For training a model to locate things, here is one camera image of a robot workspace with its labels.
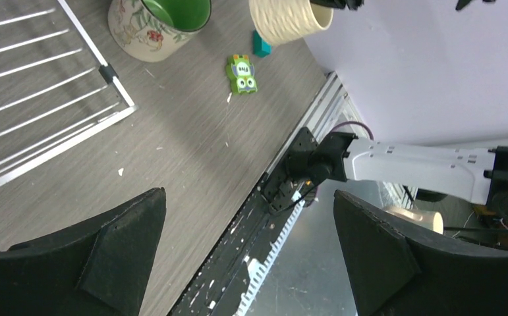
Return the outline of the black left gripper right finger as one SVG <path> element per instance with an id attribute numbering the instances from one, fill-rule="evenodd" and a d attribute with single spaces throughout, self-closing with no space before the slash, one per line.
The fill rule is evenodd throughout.
<path id="1" fill-rule="evenodd" d="M 444 236 L 341 190 L 333 216 L 359 315 L 508 315 L 508 251 Z"/>

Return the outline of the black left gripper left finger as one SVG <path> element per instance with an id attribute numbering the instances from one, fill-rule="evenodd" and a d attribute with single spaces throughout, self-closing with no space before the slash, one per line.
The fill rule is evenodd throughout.
<path id="1" fill-rule="evenodd" d="M 152 188 L 0 251 L 0 315 L 137 315 L 166 216 Z"/>

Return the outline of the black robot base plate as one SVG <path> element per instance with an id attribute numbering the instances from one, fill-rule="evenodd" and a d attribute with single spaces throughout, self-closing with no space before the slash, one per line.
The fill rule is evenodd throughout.
<path id="1" fill-rule="evenodd" d="M 169 315 L 246 314 L 309 188 L 287 176 L 285 160 L 262 174 Z"/>

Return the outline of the cream mug back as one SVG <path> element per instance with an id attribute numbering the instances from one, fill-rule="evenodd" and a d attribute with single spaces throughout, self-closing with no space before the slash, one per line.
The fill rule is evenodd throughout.
<path id="1" fill-rule="evenodd" d="M 333 9 L 309 0 L 249 0 L 255 30 L 271 46 L 283 45 L 327 30 Z"/>

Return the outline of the cream mug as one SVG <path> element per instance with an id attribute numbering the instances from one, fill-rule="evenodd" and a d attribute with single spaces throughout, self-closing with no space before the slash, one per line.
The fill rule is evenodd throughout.
<path id="1" fill-rule="evenodd" d="M 112 1 L 109 31 L 117 45 L 135 59 L 157 63 L 188 43 L 208 23 L 210 0 Z"/>
<path id="2" fill-rule="evenodd" d="M 283 45 L 327 30 L 333 9 L 309 0 L 249 0 L 255 30 L 271 46 Z"/>

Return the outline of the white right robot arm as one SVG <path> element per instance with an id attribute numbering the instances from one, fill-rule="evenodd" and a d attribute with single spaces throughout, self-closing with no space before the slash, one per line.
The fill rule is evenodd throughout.
<path id="1" fill-rule="evenodd" d="M 387 144 L 332 130 L 316 140 L 303 126 L 261 187 L 275 214 L 297 204 L 295 184 L 371 180 L 484 205 L 508 220 L 508 146 L 442 148 Z"/>

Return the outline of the cream mug front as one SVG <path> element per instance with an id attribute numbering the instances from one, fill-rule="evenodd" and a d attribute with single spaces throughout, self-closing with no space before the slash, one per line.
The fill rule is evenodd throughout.
<path id="1" fill-rule="evenodd" d="M 210 0 L 112 1 L 109 31 L 117 45 L 135 59 L 157 63 L 188 43 L 208 23 Z"/>

